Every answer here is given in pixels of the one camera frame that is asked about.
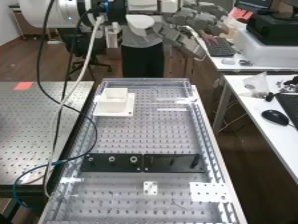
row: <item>white desk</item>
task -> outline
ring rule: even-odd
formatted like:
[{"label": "white desk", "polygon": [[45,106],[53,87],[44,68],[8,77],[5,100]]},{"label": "white desk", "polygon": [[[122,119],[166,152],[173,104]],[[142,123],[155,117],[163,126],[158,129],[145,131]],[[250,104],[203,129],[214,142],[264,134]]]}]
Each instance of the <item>white desk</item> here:
[{"label": "white desk", "polygon": [[218,71],[233,71],[233,72],[245,72],[245,71],[298,71],[298,66],[288,68],[288,67],[264,67],[264,66],[241,66],[239,65],[239,60],[246,60],[247,58],[242,55],[235,53],[234,55],[234,60],[235,60],[235,64],[234,65],[226,65],[222,64],[222,59],[226,59],[226,57],[211,57],[207,51],[207,47],[206,47],[206,43],[202,39],[199,39],[199,44],[203,47],[206,53],[207,53],[207,57],[210,58],[215,68]]},{"label": "white desk", "polygon": [[[276,82],[292,79],[295,75],[272,75],[267,76],[268,89],[272,93],[278,92]],[[221,102],[217,110],[217,116],[213,123],[213,131],[218,132],[222,118],[229,103],[230,93],[233,92],[247,115],[250,116],[255,126],[258,127],[268,145],[271,146],[278,158],[280,159],[288,173],[298,184],[298,131],[291,126],[279,126],[260,116],[264,110],[272,109],[284,113],[276,99],[266,102],[263,99],[255,99],[246,96],[239,96],[247,93],[249,90],[243,87],[243,79],[250,76],[225,75],[225,88],[221,97]]]}]

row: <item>white container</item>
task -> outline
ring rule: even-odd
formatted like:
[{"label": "white container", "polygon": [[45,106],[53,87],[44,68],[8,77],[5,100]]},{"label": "white container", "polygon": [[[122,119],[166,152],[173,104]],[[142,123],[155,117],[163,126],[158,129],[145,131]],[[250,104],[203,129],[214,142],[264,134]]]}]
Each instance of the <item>white container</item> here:
[{"label": "white container", "polygon": [[264,45],[245,29],[238,29],[234,44],[256,66],[298,68],[298,47]]},{"label": "white container", "polygon": [[126,88],[106,88],[98,100],[101,111],[105,113],[121,113],[126,108],[126,100]]}]

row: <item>desk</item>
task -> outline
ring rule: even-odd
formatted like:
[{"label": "desk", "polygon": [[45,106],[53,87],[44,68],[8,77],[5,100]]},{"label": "desk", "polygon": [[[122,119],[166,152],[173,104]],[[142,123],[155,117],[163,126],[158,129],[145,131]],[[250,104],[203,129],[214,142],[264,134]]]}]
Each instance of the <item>desk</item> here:
[{"label": "desk", "polygon": [[[229,103],[229,96],[233,92],[247,115],[250,116],[255,126],[258,127],[271,149],[274,150],[278,158],[280,159],[292,179],[298,183],[298,147],[296,138],[298,131],[291,126],[283,127],[274,123],[270,123],[260,116],[264,110],[272,109],[284,113],[282,106],[276,99],[271,102],[266,102],[263,99],[255,99],[246,96],[239,96],[242,93],[247,93],[247,89],[243,87],[243,79],[250,76],[225,75],[225,88],[223,94],[217,110],[217,116],[213,123],[214,133],[218,132],[221,127],[222,118],[225,115],[226,105]],[[275,75],[267,76],[267,84],[271,92],[278,92],[276,82],[292,79],[294,75]]]},{"label": "desk", "polygon": [[[42,83],[46,92],[56,99],[61,97],[62,85],[62,82]],[[77,110],[85,105],[92,87],[93,82],[81,82],[68,101],[68,105]],[[41,93],[36,83],[0,83],[0,197],[12,195],[12,185],[25,170],[48,162],[52,151],[49,123],[56,109],[57,105]],[[76,112],[62,110],[53,160],[62,156],[69,137],[74,136],[77,118]],[[24,182],[37,180],[17,187],[21,196],[42,195],[42,173],[44,169],[40,169],[22,179]]]},{"label": "desk", "polygon": [[206,43],[202,39],[199,39],[199,44],[203,47],[206,53],[207,53],[207,57],[210,58],[217,71],[219,72],[253,72],[253,71],[298,71],[298,66],[296,67],[266,67],[266,66],[241,66],[239,65],[239,60],[246,60],[247,58],[239,54],[235,53],[234,55],[234,60],[235,60],[235,64],[234,65],[226,65],[222,64],[222,59],[226,59],[226,57],[211,57],[207,51],[207,47],[206,47]]}]

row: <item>black cable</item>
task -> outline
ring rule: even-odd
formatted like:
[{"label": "black cable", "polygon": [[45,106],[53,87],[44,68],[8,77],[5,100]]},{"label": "black cable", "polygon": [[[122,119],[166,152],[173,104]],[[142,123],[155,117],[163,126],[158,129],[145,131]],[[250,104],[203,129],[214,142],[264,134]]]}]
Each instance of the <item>black cable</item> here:
[{"label": "black cable", "polygon": [[[49,2],[49,5],[48,5],[48,8],[46,8],[46,12],[45,12],[45,17],[44,17],[44,24],[42,24],[42,34],[41,34],[41,41],[40,41],[40,48],[38,48],[38,54],[37,54],[37,65],[36,65],[36,70],[37,70],[37,85],[38,85],[38,88],[41,90],[41,92],[45,94],[45,96],[56,103],[56,104],[60,104],[60,102],[46,93],[46,91],[44,90],[42,88],[42,85],[40,83],[40,60],[41,60],[41,52],[42,52],[42,47],[44,47],[44,41],[45,41],[45,32],[46,32],[46,24],[48,24],[48,18],[49,18],[49,13],[50,13],[50,10],[52,10],[52,6],[53,6],[53,3],[54,3],[54,0],[50,0]],[[68,60],[68,69],[66,69],[66,74],[65,74],[65,79],[64,79],[64,88],[62,88],[62,96],[61,96],[61,100],[64,99],[65,97],[65,92],[66,92],[66,85],[68,85],[68,78],[69,78],[69,72],[70,72],[70,64],[72,64],[72,55],[73,55],[73,50],[74,50],[74,43],[76,43],[76,34],[77,34],[77,31],[78,31],[78,27],[80,27],[80,24],[81,24],[81,21],[82,21],[82,18],[88,15],[89,12],[92,12],[93,10],[88,10],[78,22],[77,22],[77,26],[76,26],[76,29],[74,29],[74,35],[73,35],[73,40],[72,40],[72,47],[70,47],[70,52],[69,52],[69,60]],[[68,109],[76,111],[77,113],[80,113],[80,115],[84,116],[85,119],[89,120],[90,124],[93,125],[93,128],[94,128],[94,132],[96,132],[96,138],[94,138],[94,143],[92,144],[92,147],[89,148],[89,150],[81,154],[80,156],[76,156],[73,158],[69,158],[66,159],[65,161],[72,161],[82,156],[85,156],[93,149],[94,145],[96,145],[96,142],[97,142],[97,128],[96,128],[96,124],[94,122],[92,121],[92,119],[84,114],[81,113],[81,111],[76,110],[74,108],[72,108],[70,106],[68,105],[64,105],[64,107],[66,107]],[[58,112],[58,117],[57,117],[57,124],[56,124],[56,133],[54,133],[54,142],[53,142],[53,149],[56,147],[56,143],[57,143],[57,136],[58,136],[58,129],[60,129],[60,122],[61,122],[61,112],[62,110],[60,110]],[[44,175],[44,178],[42,178],[42,185],[45,185],[45,175]]]}]

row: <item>wall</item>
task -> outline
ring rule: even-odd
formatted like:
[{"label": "wall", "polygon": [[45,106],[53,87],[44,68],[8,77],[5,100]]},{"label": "wall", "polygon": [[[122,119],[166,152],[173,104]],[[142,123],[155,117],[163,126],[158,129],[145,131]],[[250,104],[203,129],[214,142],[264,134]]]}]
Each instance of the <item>wall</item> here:
[{"label": "wall", "polygon": [[17,0],[0,0],[0,46],[20,36],[8,5]]}]

